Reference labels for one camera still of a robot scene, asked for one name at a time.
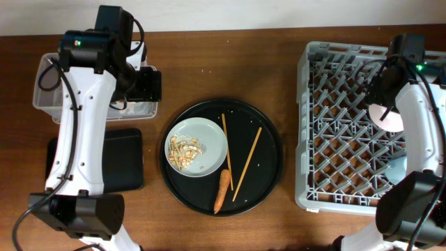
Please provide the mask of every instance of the carrot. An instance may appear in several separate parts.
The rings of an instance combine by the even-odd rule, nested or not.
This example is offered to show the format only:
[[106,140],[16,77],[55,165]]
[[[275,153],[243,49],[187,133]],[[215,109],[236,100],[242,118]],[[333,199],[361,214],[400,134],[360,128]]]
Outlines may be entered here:
[[231,172],[228,169],[222,171],[220,176],[220,187],[218,189],[217,199],[214,204],[214,214],[217,214],[223,206],[224,196],[231,182]]

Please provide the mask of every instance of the wooden chopstick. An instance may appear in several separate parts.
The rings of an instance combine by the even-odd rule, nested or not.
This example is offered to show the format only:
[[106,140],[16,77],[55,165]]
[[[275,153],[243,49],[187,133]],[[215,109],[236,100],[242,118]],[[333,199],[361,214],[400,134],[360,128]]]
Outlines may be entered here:
[[251,151],[249,152],[248,159],[246,160],[245,168],[243,169],[242,176],[240,177],[240,180],[238,181],[236,193],[234,194],[234,198],[232,199],[232,202],[236,200],[238,190],[240,189],[240,186],[242,185],[243,178],[245,177],[246,170],[248,169],[249,162],[251,161],[252,153],[254,152],[254,149],[257,145],[257,140],[259,140],[260,132],[262,131],[262,128],[259,128],[259,131],[257,132],[256,139],[254,140],[254,143],[252,144]]
[[227,157],[228,157],[228,169],[229,169],[229,173],[231,174],[231,191],[234,191],[234,186],[232,184],[231,158],[229,157],[229,139],[228,139],[228,132],[226,131],[226,119],[224,118],[224,114],[222,114],[222,120],[223,120],[224,134],[226,135],[226,141],[228,141]]

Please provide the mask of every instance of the black tray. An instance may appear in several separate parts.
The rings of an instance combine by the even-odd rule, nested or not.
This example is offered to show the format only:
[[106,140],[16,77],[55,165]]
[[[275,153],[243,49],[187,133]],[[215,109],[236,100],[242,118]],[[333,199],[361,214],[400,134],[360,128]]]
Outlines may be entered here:
[[[243,213],[259,205],[279,181],[283,167],[283,149],[280,136],[271,121],[255,107],[237,100],[219,99],[200,102],[174,119],[167,128],[160,148],[161,173],[174,196],[184,205],[200,213],[214,215],[220,173],[227,169],[227,161],[212,174],[201,178],[190,178],[179,174],[167,162],[164,143],[169,131],[180,121],[201,117],[216,122],[223,128],[222,113],[226,117],[228,145],[234,191],[228,188],[223,207],[216,216]],[[237,198],[232,202],[234,192],[245,166],[249,151],[259,127],[262,132],[249,163]]]
[[[56,156],[57,137],[48,143],[45,180]],[[142,134],[130,128],[105,132],[102,150],[104,193],[123,192],[144,186]]]

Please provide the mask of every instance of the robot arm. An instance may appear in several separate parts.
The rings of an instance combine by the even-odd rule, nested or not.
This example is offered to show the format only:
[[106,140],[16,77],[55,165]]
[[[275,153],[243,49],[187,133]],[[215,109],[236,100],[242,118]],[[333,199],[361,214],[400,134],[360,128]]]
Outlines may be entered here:
[[[122,195],[104,195],[102,179],[110,104],[120,99],[159,101],[161,95],[160,73],[139,67],[145,63],[146,47],[141,31],[141,42],[133,43],[132,48],[133,22],[141,29],[121,7],[101,6],[94,29],[68,31],[59,43],[59,61],[52,59],[63,80],[59,140],[46,193],[29,197],[29,208],[36,217],[71,238],[96,244],[93,248],[99,250],[142,250],[122,225]],[[13,239],[21,250],[16,233],[15,227]]]
[[[396,46],[395,41],[402,42],[399,43],[402,47],[406,44],[410,45],[410,42],[414,41],[411,40],[412,38],[409,35],[400,37],[399,39],[403,39],[402,41],[397,38],[393,41],[393,47]],[[420,47],[419,43],[413,43],[413,45],[416,45],[416,48]],[[397,51],[404,56],[407,48]],[[422,59],[424,52],[422,51],[418,56]],[[395,67],[401,67],[402,64],[404,62],[400,61],[393,66],[387,65],[387,68],[391,69],[391,73],[392,71],[400,72],[401,68],[395,70]],[[446,217],[444,216],[446,195],[441,186],[443,181],[440,180],[444,172],[445,142],[442,133],[445,129],[441,128],[443,126],[441,121],[446,119],[446,90],[441,85],[429,84],[435,100],[435,106],[433,106],[425,85],[418,84],[418,81],[409,81],[408,83],[406,80],[402,85],[395,84],[397,83],[395,79],[405,78],[390,76],[383,73],[381,79],[372,81],[369,94],[373,101],[378,100],[379,105],[386,107],[393,106],[392,102],[389,104],[386,98],[394,100],[401,115],[408,153],[407,177],[380,199],[376,210],[376,222],[356,234],[344,237],[341,240],[341,245],[337,246],[338,250],[386,251],[395,248],[406,250],[422,215],[427,212],[427,208],[437,192],[442,203],[433,207],[432,213],[421,225],[415,247],[428,249],[435,245],[446,245]],[[383,89],[388,93],[395,93],[396,96],[377,94],[377,91],[383,91]],[[435,107],[439,108],[440,121],[435,114]]]

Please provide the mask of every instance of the plastic dish rack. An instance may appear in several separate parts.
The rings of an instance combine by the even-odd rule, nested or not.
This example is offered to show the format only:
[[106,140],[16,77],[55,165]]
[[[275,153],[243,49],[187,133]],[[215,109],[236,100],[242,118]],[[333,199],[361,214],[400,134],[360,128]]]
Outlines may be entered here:
[[[367,115],[360,85],[381,64],[357,73],[386,53],[385,47],[307,45],[298,64],[295,201],[301,208],[374,216],[378,200],[392,188],[384,171],[389,160],[406,155],[404,133],[386,132]],[[444,66],[446,53],[426,52],[426,61]]]

